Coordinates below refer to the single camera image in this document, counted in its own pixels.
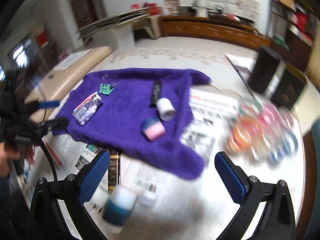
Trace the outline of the person's left hand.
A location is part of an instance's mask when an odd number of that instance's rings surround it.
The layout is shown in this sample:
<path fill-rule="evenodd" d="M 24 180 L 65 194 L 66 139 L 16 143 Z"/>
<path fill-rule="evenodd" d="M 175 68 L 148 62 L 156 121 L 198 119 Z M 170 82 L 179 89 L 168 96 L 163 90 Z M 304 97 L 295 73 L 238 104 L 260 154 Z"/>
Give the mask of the person's left hand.
<path fill-rule="evenodd" d="M 0 176 L 1 178 L 7 178 L 10 172 L 9 161 L 10 160 L 18 160 L 20 158 L 20 152 L 1 142 L 1 150 L 0 150 Z M 34 150 L 31 146 L 28 146 L 25 150 L 25 159 L 29 162 L 29 164 L 34 165 Z"/>

